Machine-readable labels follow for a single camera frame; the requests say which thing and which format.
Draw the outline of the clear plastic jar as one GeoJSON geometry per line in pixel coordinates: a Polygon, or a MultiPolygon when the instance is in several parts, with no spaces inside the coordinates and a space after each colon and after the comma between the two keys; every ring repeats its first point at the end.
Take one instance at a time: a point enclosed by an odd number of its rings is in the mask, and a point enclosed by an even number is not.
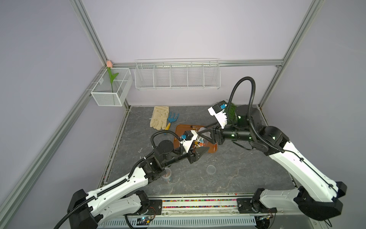
{"type": "Polygon", "coordinates": [[[162,179],[163,181],[165,181],[166,183],[171,183],[172,182],[172,171],[170,170],[170,168],[165,168],[165,174],[162,175],[162,179]]]}

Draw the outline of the clear candy jar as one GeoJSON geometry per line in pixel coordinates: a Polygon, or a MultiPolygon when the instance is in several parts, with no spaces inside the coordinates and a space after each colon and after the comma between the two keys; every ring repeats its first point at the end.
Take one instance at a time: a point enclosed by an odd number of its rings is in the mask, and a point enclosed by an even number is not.
{"type": "Polygon", "coordinates": [[[205,142],[204,138],[199,137],[198,139],[196,139],[193,142],[193,148],[196,149],[196,148],[201,148],[201,147],[206,147],[206,142],[205,142]]]}

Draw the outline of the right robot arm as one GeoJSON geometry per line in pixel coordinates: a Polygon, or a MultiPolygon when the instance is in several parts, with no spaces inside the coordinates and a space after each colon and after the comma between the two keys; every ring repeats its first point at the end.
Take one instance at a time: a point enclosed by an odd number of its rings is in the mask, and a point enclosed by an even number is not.
{"type": "Polygon", "coordinates": [[[231,91],[228,102],[221,101],[208,109],[217,120],[215,127],[208,127],[199,135],[215,144],[231,140],[238,145],[248,142],[252,149],[264,153],[282,166],[298,181],[300,186],[292,190],[273,191],[258,188],[250,200],[240,200],[240,213],[275,213],[279,209],[299,212],[317,221],[327,221],[341,215],[347,186],[334,181],[317,169],[295,147],[289,137],[274,126],[257,125],[252,116],[255,96],[255,80],[250,76],[241,78],[231,91]],[[245,81],[251,84],[247,105],[237,107],[235,118],[231,119],[229,110],[239,85],[245,81]]]}

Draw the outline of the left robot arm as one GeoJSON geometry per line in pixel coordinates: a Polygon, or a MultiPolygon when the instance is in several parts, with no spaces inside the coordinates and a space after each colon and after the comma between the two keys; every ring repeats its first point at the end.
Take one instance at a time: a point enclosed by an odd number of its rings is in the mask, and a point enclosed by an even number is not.
{"type": "Polygon", "coordinates": [[[139,159],[130,172],[101,188],[75,192],[66,215],[55,225],[59,229],[66,221],[72,229],[96,229],[102,223],[119,215],[143,215],[149,211],[150,200],[141,189],[166,174],[174,163],[187,159],[198,161],[209,151],[200,142],[201,136],[194,130],[178,135],[161,130],[151,138],[152,150],[139,159]]]}

